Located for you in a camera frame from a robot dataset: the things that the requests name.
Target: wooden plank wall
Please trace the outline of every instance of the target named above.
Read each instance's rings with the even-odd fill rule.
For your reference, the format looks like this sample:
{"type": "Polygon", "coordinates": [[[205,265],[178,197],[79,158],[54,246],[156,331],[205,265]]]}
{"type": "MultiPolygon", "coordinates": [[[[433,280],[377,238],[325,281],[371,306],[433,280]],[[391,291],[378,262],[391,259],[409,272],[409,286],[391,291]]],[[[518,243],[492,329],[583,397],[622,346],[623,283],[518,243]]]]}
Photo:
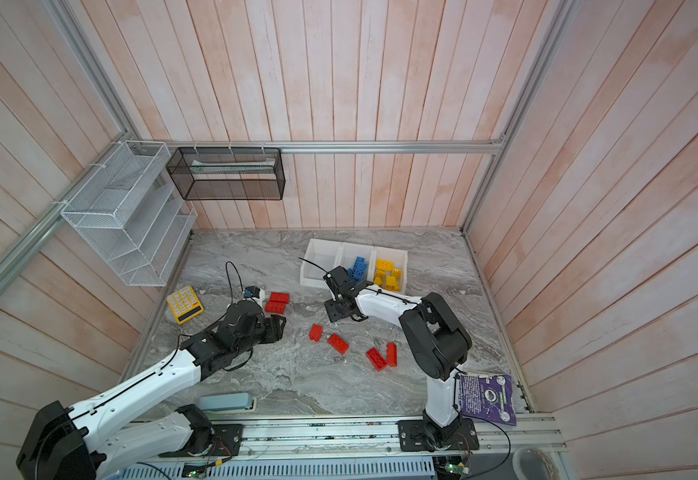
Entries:
{"type": "MultiPolygon", "coordinates": [[[[489,140],[559,0],[70,0],[143,138],[489,140]]],[[[285,155],[205,229],[461,225],[487,158],[285,155]]]]}
{"type": "Polygon", "coordinates": [[[698,478],[698,0],[581,3],[469,238],[582,478],[698,478]]]}
{"type": "MultiPolygon", "coordinates": [[[[0,255],[119,126],[42,0],[0,0],[0,255]]],[[[157,296],[125,287],[68,226],[0,298],[0,478],[38,408],[117,383],[157,296]]]]}

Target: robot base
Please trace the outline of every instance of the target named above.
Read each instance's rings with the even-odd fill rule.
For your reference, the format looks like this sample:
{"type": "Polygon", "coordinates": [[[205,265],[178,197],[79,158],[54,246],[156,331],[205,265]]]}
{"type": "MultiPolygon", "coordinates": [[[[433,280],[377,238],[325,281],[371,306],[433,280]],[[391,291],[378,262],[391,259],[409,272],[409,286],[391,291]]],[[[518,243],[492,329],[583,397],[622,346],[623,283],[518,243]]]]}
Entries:
{"type": "MultiPolygon", "coordinates": [[[[242,424],[234,423],[228,425],[213,425],[213,431],[210,436],[210,441],[215,444],[206,455],[203,457],[227,457],[229,454],[226,452],[224,445],[229,448],[229,453],[231,456],[237,456],[240,453],[240,444],[242,443],[242,424]]],[[[163,453],[160,456],[162,458],[173,458],[173,457],[185,457],[188,453],[185,450],[178,450],[177,452],[163,453]]]]}
{"type": "Polygon", "coordinates": [[[401,420],[397,422],[400,434],[400,449],[403,452],[434,452],[435,450],[479,449],[474,422],[471,418],[457,417],[445,427],[437,427],[427,414],[421,420],[401,420]]]}

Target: marble surface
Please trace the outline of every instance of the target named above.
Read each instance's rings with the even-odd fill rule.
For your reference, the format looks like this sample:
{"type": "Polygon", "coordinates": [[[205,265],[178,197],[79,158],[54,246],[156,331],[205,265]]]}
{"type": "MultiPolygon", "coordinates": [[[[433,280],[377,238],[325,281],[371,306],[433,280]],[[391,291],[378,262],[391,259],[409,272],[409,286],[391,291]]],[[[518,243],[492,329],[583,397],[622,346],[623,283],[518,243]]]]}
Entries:
{"type": "MultiPolygon", "coordinates": [[[[245,286],[291,294],[284,338],[255,347],[248,364],[235,372],[217,372],[185,389],[144,416],[157,418],[197,398],[249,392],[258,400],[256,413],[267,415],[409,415],[426,402],[426,376],[413,360],[402,330],[370,318],[364,322],[327,320],[323,302],[328,290],[299,284],[301,261],[310,238],[389,246],[408,251],[408,295],[440,293],[466,326],[473,346],[463,367],[468,371],[510,373],[499,331],[483,287],[474,273],[467,246],[455,230],[258,230],[202,232],[193,236],[177,289],[191,285],[205,312],[178,325],[166,311],[154,334],[144,367],[176,347],[179,332],[192,334],[225,312],[229,284],[224,264],[236,264],[245,286]],[[312,324],[325,328],[322,340],[309,340],[312,324]],[[341,355],[327,338],[336,333],[349,345],[341,355]],[[376,372],[365,352],[397,343],[399,367],[376,372]]],[[[230,268],[232,283],[236,274],[230,268]]],[[[235,287],[239,300],[239,285],[235,287]]]]}

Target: purple package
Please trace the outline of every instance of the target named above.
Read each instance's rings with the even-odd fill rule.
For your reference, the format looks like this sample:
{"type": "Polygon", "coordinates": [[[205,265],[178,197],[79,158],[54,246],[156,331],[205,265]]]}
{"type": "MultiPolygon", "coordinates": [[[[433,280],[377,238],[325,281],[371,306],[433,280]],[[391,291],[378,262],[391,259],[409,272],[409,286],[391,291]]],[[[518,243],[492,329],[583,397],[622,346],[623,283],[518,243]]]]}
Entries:
{"type": "Polygon", "coordinates": [[[516,426],[512,407],[512,377],[508,375],[459,377],[459,404],[467,417],[516,426]]]}

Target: yellow calculator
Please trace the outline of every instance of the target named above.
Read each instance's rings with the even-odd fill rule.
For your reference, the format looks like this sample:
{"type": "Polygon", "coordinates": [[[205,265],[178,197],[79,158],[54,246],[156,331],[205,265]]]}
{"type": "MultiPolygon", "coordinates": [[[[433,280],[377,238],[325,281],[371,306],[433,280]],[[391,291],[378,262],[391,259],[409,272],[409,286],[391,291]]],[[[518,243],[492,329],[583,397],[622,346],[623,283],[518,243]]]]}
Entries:
{"type": "Polygon", "coordinates": [[[178,322],[179,325],[205,312],[194,289],[190,286],[185,286],[178,292],[168,295],[168,305],[170,305],[170,311],[173,312],[175,321],[178,322]]]}

